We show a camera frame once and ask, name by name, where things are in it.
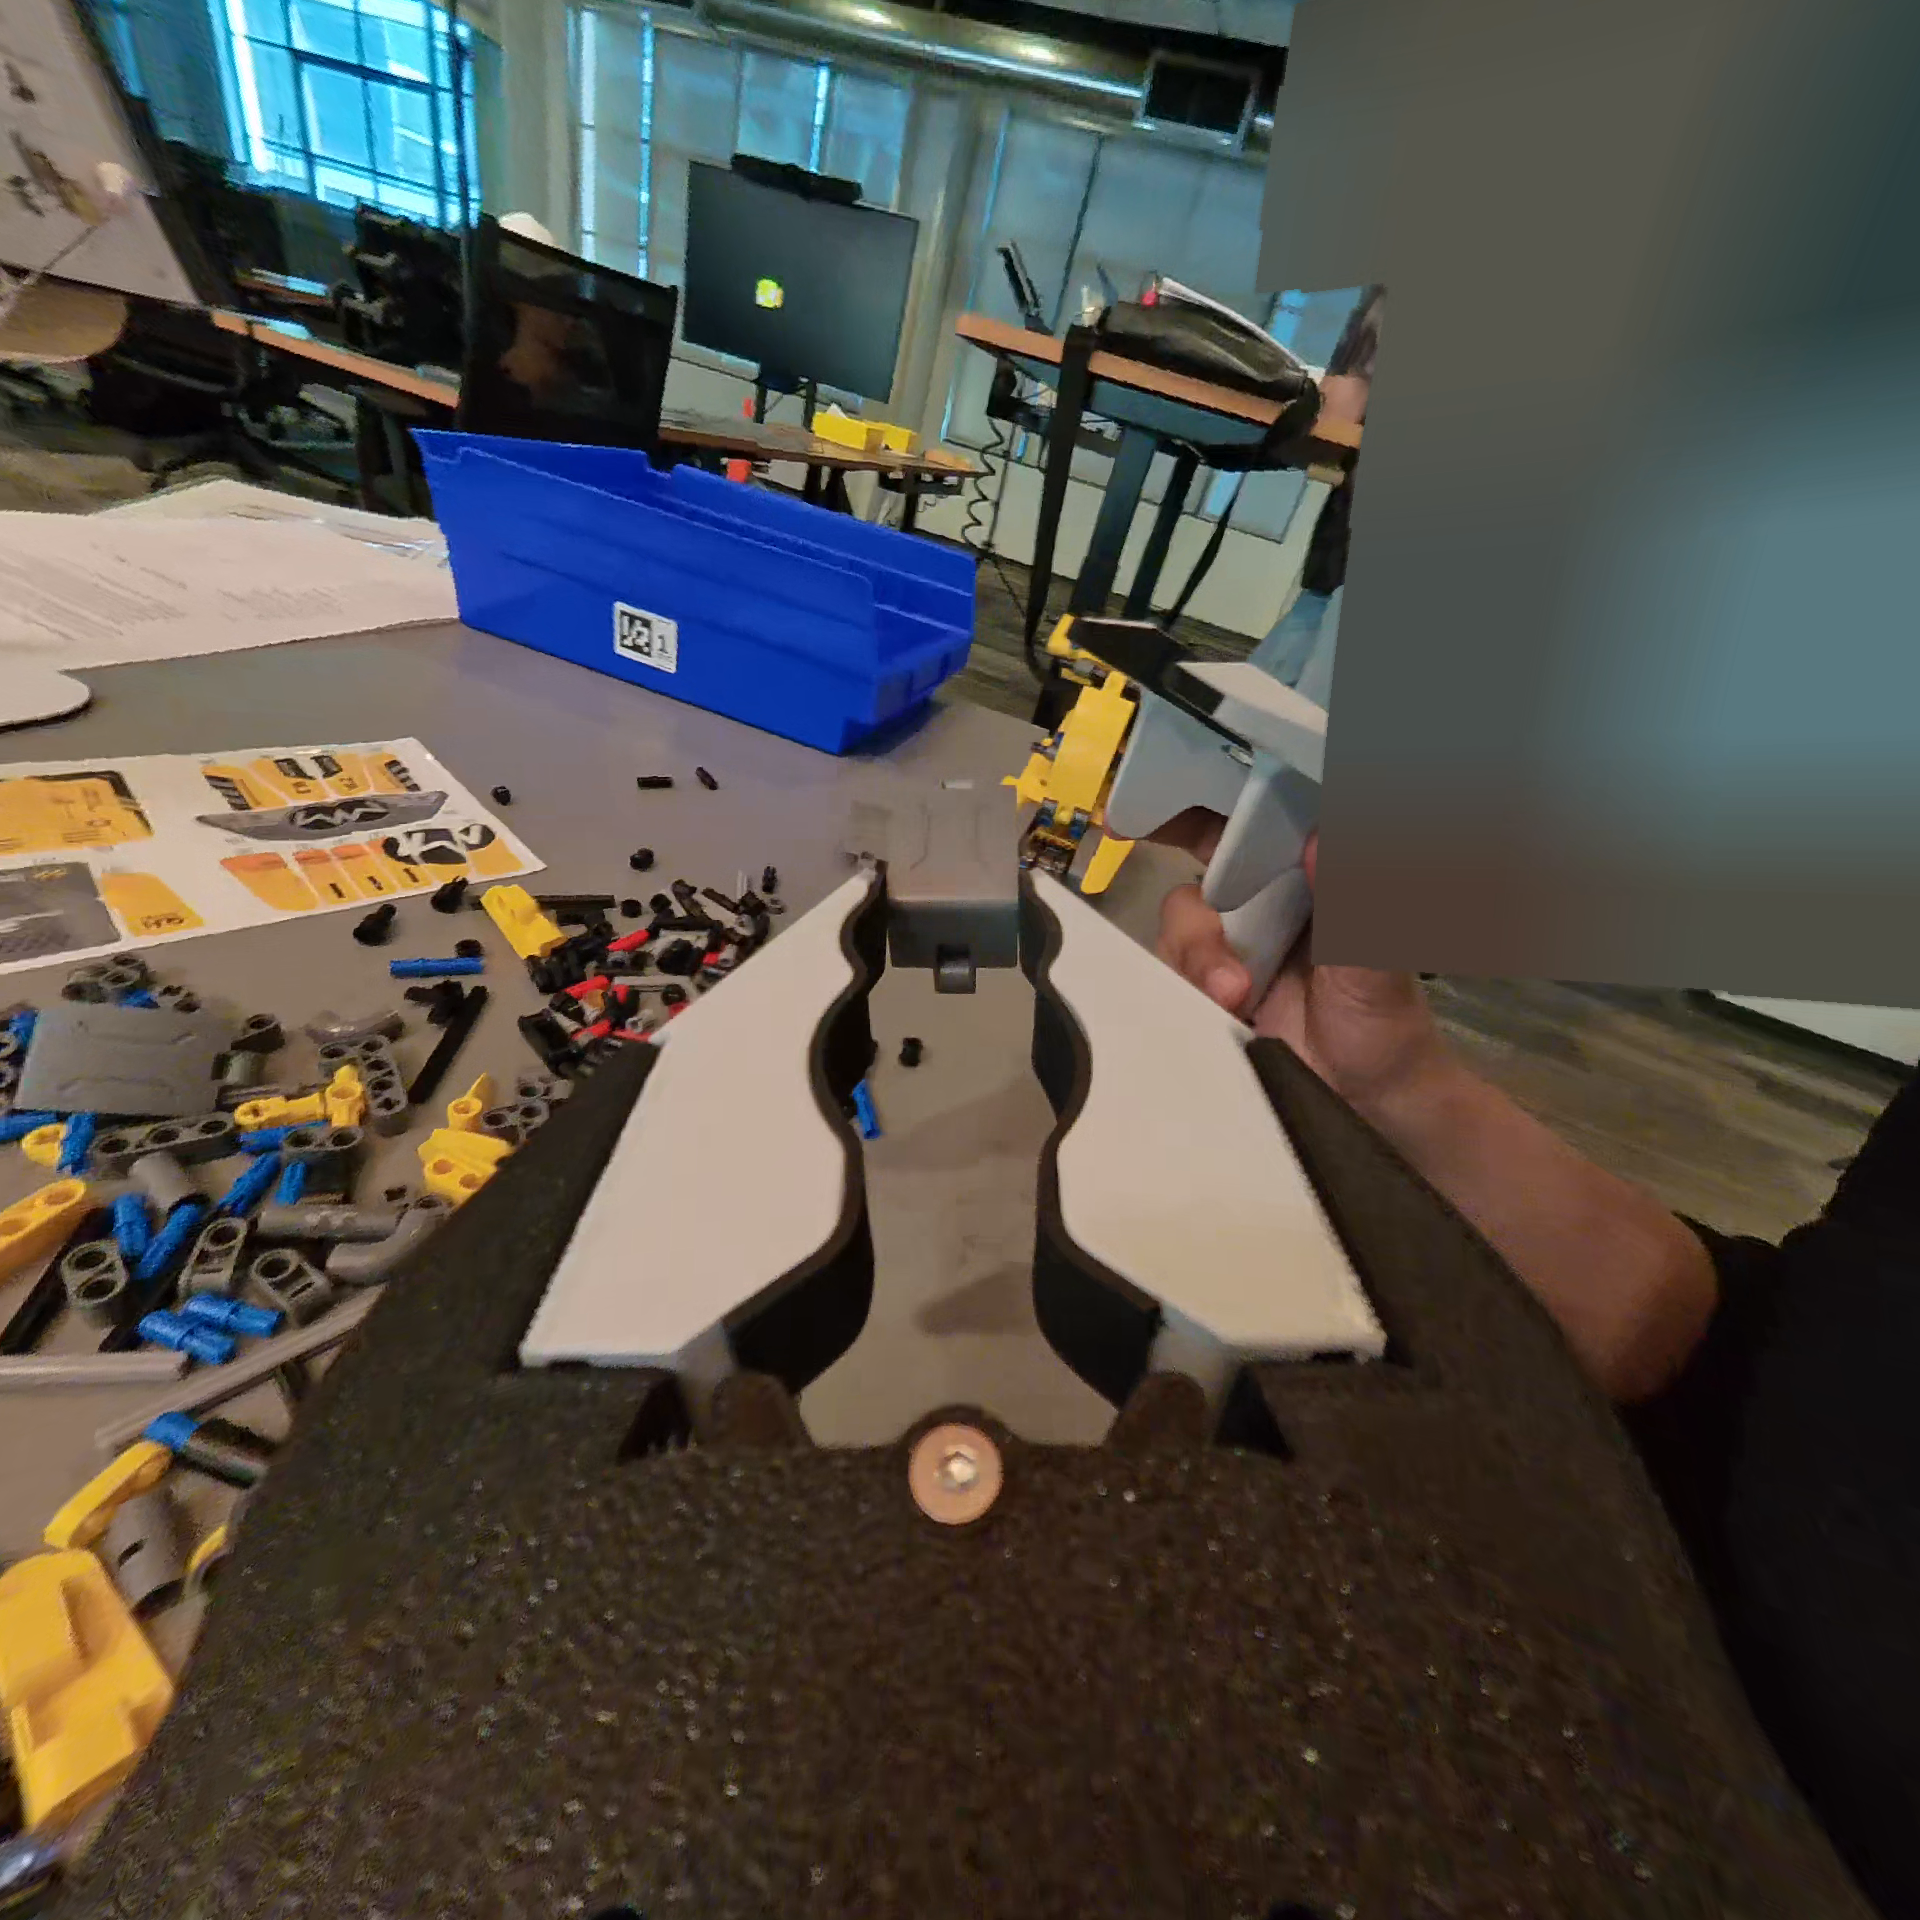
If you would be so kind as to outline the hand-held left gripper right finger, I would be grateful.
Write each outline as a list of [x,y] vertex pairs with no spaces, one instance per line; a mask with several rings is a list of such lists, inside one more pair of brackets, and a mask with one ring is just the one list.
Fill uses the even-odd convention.
[[1030,1064],[1053,1125],[1034,1319],[1106,1403],[1179,1373],[1221,1403],[1270,1363],[1377,1363],[1386,1333],[1274,1102],[1278,1054],[1087,902],[1018,880]]

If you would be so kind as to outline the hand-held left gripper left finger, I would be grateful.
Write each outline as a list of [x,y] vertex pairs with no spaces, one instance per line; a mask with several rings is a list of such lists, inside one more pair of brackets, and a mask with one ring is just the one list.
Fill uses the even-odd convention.
[[725,984],[630,1046],[645,1073],[519,1342],[521,1369],[653,1369],[802,1392],[855,1344],[874,1252],[855,1121],[887,958],[857,866]]

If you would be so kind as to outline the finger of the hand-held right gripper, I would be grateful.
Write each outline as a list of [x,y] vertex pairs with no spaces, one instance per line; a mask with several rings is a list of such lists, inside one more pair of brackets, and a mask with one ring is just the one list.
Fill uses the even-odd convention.
[[1070,647],[1136,688],[1121,766],[1170,772],[1182,757],[1232,757],[1324,779],[1324,706],[1251,660],[1205,660],[1151,622],[1106,616],[1074,616]]
[[1255,772],[1249,712],[1218,688],[1140,688],[1136,723],[1102,803],[1106,830],[1140,841],[1183,812],[1228,818]]

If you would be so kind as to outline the yellow brick model vehicle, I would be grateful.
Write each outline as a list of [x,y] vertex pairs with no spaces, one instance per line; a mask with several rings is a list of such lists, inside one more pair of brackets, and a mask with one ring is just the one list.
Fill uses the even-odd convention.
[[1107,830],[1106,806],[1136,726],[1139,688],[1079,647],[1074,626],[1063,614],[1044,647],[1045,666],[1060,670],[1067,710],[1002,784],[1021,808],[1021,866],[1091,902],[1114,884],[1136,846]]

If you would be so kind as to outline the grey panel with engraved lines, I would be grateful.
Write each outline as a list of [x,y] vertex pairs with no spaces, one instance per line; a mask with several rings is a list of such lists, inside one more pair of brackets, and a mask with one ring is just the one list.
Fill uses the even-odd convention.
[[890,969],[925,973],[947,998],[1017,969],[1018,822],[1006,791],[937,784],[855,802],[842,853],[880,880]]
[[218,1015],[60,1003],[35,1021],[15,1106],[97,1117],[199,1117],[237,1023]]

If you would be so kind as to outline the black bag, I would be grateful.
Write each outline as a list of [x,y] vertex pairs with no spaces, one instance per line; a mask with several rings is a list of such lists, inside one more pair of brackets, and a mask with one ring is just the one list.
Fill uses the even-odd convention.
[[[1120,412],[1095,404],[1112,376],[1091,372],[1095,358],[1125,361],[1166,378],[1195,382],[1259,400],[1270,419],[1237,419],[1228,408],[1179,400],[1160,389],[1120,382]],[[1267,334],[1205,300],[1179,300],[1160,286],[1148,300],[1112,300],[1079,326],[1063,346],[1053,412],[1074,427],[1095,413],[1162,443],[1225,451],[1228,465],[1276,464],[1270,447],[1305,442],[1320,419],[1320,382]]]

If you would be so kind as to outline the wooden top standing desk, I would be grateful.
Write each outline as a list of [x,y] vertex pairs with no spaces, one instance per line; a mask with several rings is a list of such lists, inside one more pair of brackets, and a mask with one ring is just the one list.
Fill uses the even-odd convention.
[[[1030,327],[1017,327],[1011,322],[991,322],[978,315],[965,315],[956,322],[956,338],[972,349],[986,351],[998,372],[1030,376],[1051,389],[1051,408],[1044,427],[1044,461],[1041,461],[1041,495],[1034,512],[1034,541],[1030,554],[1028,601],[1021,614],[1021,651],[1033,680],[1048,691],[1060,681],[1060,670],[1045,666],[1044,642],[1048,633],[1048,581],[1053,578],[1057,537],[1063,530],[1063,508],[1067,497],[1067,481],[1074,480],[1074,458],[1080,443],[1080,430],[1089,419],[1117,427],[1117,451],[1112,455],[1107,481],[1095,512],[1091,532],[1080,565],[1075,572],[1067,614],[1095,616],[1106,612],[1107,596],[1117,584],[1121,565],[1121,551],[1136,526],[1136,515],[1143,501],[1148,473],[1156,461],[1167,461],[1167,481],[1162,497],[1153,508],[1132,581],[1125,592],[1121,612],[1126,619],[1143,619],[1153,608],[1153,589],[1162,577],[1162,565],[1170,551],[1170,541],[1179,519],[1186,512],[1186,495],[1205,472],[1216,473],[1267,473],[1267,472],[1297,472],[1328,484],[1341,484],[1348,480],[1356,451],[1360,451],[1360,426],[1332,419],[1320,382],[1320,419],[1313,435],[1295,442],[1290,447],[1270,447],[1267,451],[1276,464],[1255,465],[1228,465],[1228,455],[1205,455],[1190,443],[1162,443],[1148,432],[1120,427],[1114,419],[1099,419],[1087,413],[1075,427],[1057,413],[1057,382],[1063,372],[1063,346],[1079,326],[1070,326],[1063,336],[1045,336]],[[1120,412],[1121,389],[1120,382],[1160,389],[1179,400],[1201,400],[1237,419],[1270,419],[1274,408],[1259,400],[1241,400],[1237,396],[1221,392],[1216,386],[1201,386],[1195,382],[1166,378],[1148,368],[1126,365],[1125,361],[1112,361],[1106,354],[1091,361],[1091,372],[1112,376],[1114,385],[1099,385],[1095,389],[1098,405],[1112,405]]]

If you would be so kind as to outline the blue plastic bin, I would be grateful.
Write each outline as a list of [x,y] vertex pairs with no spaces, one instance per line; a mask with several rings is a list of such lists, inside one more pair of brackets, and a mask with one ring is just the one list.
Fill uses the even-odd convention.
[[460,619],[833,757],[967,664],[948,546],[642,451],[414,430]]

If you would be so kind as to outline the yellow and grey sticker sheet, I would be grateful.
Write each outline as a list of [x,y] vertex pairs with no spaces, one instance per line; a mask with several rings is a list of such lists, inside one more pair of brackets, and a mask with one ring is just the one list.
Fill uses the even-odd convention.
[[546,866],[417,738],[3,768],[3,972],[89,964]]

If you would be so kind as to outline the pile of building brick pieces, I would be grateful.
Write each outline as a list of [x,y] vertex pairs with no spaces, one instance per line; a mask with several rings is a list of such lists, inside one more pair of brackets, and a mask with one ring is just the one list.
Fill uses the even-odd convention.
[[[375,1295],[599,1050],[652,1038],[780,912],[772,866],[729,887],[665,877],[632,898],[452,880],[421,902],[449,916],[437,953],[387,964],[414,1018],[318,1015],[288,1035],[269,1007],[157,973],[149,949],[62,964],[43,1003],[3,1007],[3,1156],[39,1175],[24,1188],[3,1164],[3,1396],[187,1388],[107,1438],[104,1464],[3,1571],[92,1553],[170,1675],[152,1621],[199,1599],[276,1459],[276,1438],[222,1410],[264,1386],[298,1403],[348,1330],[348,1300]],[[216,1106],[166,1121],[18,1108],[35,1021],[60,1003],[234,1021]],[[3,1747],[3,1899],[50,1883],[101,1805],[26,1833]]]

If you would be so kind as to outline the long wooden desk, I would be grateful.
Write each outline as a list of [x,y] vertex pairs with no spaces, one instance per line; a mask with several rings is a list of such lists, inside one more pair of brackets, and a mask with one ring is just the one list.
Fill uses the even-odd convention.
[[[348,386],[373,386],[381,396],[404,399],[442,413],[457,413],[460,408],[460,382],[434,378],[431,374],[418,374],[357,349],[335,346],[311,336],[298,322],[276,322],[226,309],[216,309],[211,319],[226,336],[234,336],[256,349],[288,354],[307,368],[322,368]],[[746,461],[753,468],[802,468],[809,473],[811,497],[819,495],[822,488],[817,480],[824,473],[871,473],[884,481],[884,488],[901,493],[903,527],[917,526],[917,508],[925,495],[965,493],[972,480],[983,477],[983,465],[978,461],[947,447],[933,447],[920,455],[890,447],[861,451],[824,442],[817,432],[787,422],[669,413],[659,426],[659,443],[672,449],[682,461],[699,455],[718,458],[721,464]]]

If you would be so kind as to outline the black monitor on stand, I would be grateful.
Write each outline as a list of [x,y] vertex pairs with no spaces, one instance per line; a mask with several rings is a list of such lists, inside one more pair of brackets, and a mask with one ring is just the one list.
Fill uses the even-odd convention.
[[887,400],[920,231],[849,180],[690,159],[682,336],[752,368],[752,422],[779,396],[802,399],[802,419],[819,389]]

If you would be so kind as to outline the black glossy screen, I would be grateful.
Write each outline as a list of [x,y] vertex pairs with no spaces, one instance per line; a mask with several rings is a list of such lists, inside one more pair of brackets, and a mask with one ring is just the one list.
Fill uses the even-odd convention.
[[653,458],[676,334],[676,286],[481,216],[464,246],[453,427]]

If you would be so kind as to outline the white printed paper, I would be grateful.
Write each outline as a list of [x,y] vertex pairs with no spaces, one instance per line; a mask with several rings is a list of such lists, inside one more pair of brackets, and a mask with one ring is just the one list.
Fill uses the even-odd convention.
[[230,480],[93,515],[3,512],[3,668],[81,674],[457,614],[429,519]]

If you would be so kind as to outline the window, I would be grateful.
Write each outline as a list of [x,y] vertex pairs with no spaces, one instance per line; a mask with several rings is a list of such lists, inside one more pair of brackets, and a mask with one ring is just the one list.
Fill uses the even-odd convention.
[[211,2],[226,131],[256,186],[464,228],[484,35],[461,2]]

